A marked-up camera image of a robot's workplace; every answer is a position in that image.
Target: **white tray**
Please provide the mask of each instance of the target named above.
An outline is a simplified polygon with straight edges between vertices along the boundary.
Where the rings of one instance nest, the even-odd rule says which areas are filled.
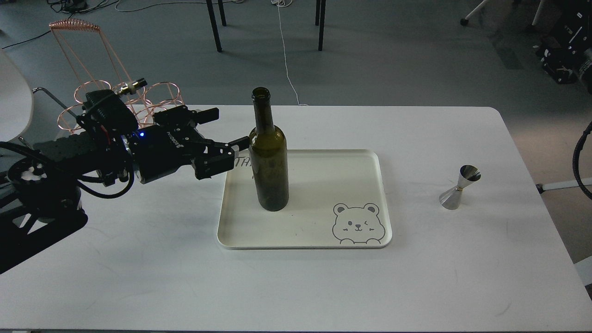
[[[226,175],[220,243],[277,249],[382,248],[390,242],[382,175],[372,151],[288,151],[288,179],[288,205],[278,212],[261,208],[249,153],[243,151]]]

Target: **gray floor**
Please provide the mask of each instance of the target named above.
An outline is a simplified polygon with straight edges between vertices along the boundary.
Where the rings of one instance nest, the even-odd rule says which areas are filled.
[[[156,2],[122,1],[120,8]],[[460,26],[460,18],[479,2],[329,1],[324,51],[318,52],[315,1],[294,0],[281,10],[281,18],[289,74],[300,103],[494,107],[533,186],[573,179],[571,156],[592,120],[592,96],[582,84],[556,84],[533,49],[559,17],[558,9],[547,4],[539,33],[524,31],[536,0],[518,6],[493,0],[469,26]],[[274,104],[296,104],[284,68],[277,8],[268,0],[245,0],[225,9],[229,24],[220,27],[222,53],[215,51],[205,5],[164,5],[130,13],[111,6],[76,17],[102,28],[133,78],[176,82],[190,104],[250,104],[250,92],[259,85],[271,90]],[[36,36],[48,23],[66,17],[43,1],[0,5],[0,45]],[[78,82],[51,34],[5,51],[32,87],[46,87],[73,104]],[[106,64],[103,53],[84,60]],[[32,142],[53,139],[61,110],[45,96],[35,99],[36,113],[25,136]],[[583,177],[592,177],[591,162],[592,147],[587,147]],[[543,193],[542,198],[572,260],[592,255],[592,202],[577,188]]]

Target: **robotic arm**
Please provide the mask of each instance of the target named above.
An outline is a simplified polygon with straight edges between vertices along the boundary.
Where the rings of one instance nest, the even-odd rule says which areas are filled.
[[[117,198],[133,185],[136,173],[145,184],[191,165],[199,180],[233,169],[239,151],[249,147],[249,138],[229,143],[206,139],[197,125],[219,118],[219,110],[189,110],[180,105],[154,115],[155,124],[142,129],[121,101],[146,85],[144,79],[124,85],[119,91],[97,90],[86,94],[85,113],[76,122],[85,129],[55,141],[41,142],[33,149],[8,142],[0,148],[25,156],[7,172],[0,184],[9,191],[0,196],[0,208],[20,205],[0,213],[0,274],[29,259],[82,228],[88,221],[81,206],[81,190],[101,198]],[[86,175],[96,171],[98,177]],[[115,194],[99,193],[83,182],[117,182],[127,185]],[[30,215],[22,224],[14,222]],[[45,223],[31,232],[36,221]]]

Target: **black equipment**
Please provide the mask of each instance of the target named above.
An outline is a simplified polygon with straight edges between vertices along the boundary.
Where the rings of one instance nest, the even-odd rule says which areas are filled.
[[[82,228],[88,216],[81,207],[81,190],[101,198],[117,198],[133,185],[134,171],[145,184],[191,165],[199,180],[231,170],[238,151],[249,138],[229,143],[206,139],[196,129],[219,118],[219,110],[189,110],[180,105],[154,115],[155,124],[139,129],[120,95],[134,93],[144,79],[130,82],[117,93],[97,90],[86,94],[85,113],[76,122],[85,130],[33,148],[0,142],[0,148],[25,156],[7,172],[0,185],[0,274]],[[86,175],[96,171],[98,177]],[[115,194],[99,193],[83,182],[127,185]],[[21,226],[15,220],[30,214]],[[46,223],[31,232],[36,221]]]
[[[565,2],[563,14],[547,36],[541,38],[536,54],[541,57],[543,69],[559,84],[587,80],[589,57],[585,51],[592,46],[590,40],[590,0]]]

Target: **bottle opening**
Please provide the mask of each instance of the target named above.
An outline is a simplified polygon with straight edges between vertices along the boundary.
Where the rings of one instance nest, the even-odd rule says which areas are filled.
[[[270,96],[271,96],[271,94],[269,93],[269,90],[267,88],[257,87],[255,89],[253,89],[253,95],[251,95],[251,98],[253,98],[253,101],[268,100]]]

